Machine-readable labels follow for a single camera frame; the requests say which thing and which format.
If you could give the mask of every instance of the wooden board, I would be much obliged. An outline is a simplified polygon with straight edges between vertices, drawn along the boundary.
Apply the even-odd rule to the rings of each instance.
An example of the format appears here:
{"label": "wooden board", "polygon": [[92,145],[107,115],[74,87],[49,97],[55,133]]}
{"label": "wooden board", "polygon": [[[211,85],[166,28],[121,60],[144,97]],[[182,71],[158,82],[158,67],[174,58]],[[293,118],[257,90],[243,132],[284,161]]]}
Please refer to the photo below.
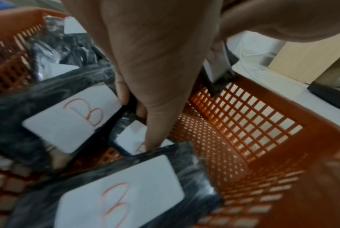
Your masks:
{"label": "wooden board", "polygon": [[310,84],[339,58],[340,34],[311,43],[287,42],[269,68]]}

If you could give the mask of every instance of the basket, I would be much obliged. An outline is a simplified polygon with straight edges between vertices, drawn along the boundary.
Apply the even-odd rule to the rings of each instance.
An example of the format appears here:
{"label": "basket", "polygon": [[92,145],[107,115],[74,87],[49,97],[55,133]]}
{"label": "basket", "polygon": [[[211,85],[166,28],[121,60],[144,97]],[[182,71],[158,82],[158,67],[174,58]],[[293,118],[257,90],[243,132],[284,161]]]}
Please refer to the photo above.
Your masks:
{"label": "basket", "polygon": [[[0,94],[32,83],[24,40],[40,30],[43,9],[0,12]],[[211,99],[189,99],[171,131],[192,141],[225,204],[194,227],[340,227],[340,128],[239,75]],[[77,172],[121,156],[99,146]],[[39,176],[0,156],[0,227]]]}

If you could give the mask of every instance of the hand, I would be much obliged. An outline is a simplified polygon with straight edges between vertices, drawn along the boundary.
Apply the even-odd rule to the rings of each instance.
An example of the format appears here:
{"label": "hand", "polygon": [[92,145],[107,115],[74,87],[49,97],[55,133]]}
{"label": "hand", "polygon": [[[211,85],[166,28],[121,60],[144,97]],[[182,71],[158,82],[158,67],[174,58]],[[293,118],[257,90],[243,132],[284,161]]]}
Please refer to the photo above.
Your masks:
{"label": "hand", "polygon": [[295,42],[340,33],[340,0],[234,0],[223,12],[218,39],[250,30]]}
{"label": "hand", "polygon": [[130,91],[147,115],[147,149],[168,136],[214,40],[222,0],[64,0],[115,64],[122,104]]}

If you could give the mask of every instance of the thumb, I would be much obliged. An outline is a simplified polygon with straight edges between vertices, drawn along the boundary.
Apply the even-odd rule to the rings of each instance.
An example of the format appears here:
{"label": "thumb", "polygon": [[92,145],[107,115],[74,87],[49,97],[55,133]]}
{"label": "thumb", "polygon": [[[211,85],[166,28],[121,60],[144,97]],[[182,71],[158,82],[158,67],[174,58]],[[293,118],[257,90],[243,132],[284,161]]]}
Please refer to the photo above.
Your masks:
{"label": "thumb", "polygon": [[224,11],[220,18],[217,39],[227,39],[246,30],[253,30],[263,24],[273,22],[281,1],[247,0]]}
{"label": "thumb", "polygon": [[145,137],[145,146],[147,150],[159,147],[168,137],[173,125],[185,106],[185,102],[183,102],[183,104],[177,103],[173,106],[164,106],[160,111],[148,109],[147,131]]}

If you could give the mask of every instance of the white sticker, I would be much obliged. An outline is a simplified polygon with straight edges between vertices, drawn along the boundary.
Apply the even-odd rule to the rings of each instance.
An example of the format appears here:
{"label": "white sticker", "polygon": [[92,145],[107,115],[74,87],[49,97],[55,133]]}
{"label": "white sticker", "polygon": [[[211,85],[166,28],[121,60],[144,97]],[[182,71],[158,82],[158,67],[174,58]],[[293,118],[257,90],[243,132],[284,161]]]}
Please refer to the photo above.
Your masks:
{"label": "white sticker", "polygon": [[79,67],[75,65],[49,63],[46,65],[45,69],[46,69],[45,79],[50,79],[53,77],[57,77],[61,74],[67,73],[69,71],[73,71],[74,69],[79,69]]}
{"label": "white sticker", "polygon": [[[116,144],[121,146],[128,153],[135,155],[145,141],[147,126],[135,120],[121,132],[116,138]],[[174,144],[168,139],[161,144],[161,147]]]}
{"label": "white sticker", "polygon": [[26,119],[22,125],[70,154],[120,108],[114,92],[99,83]]}
{"label": "white sticker", "polygon": [[211,48],[203,66],[209,80],[212,83],[216,82],[231,68],[230,61],[226,53],[226,47],[223,42]]}
{"label": "white sticker", "polygon": [[82,25],[74,17],[65,18],[65,34],[87,33]]}
{"label": "white sticker", "polygon": [[60,199],[54,228],[138,228],[184,197],[162,155],[67,192]]}

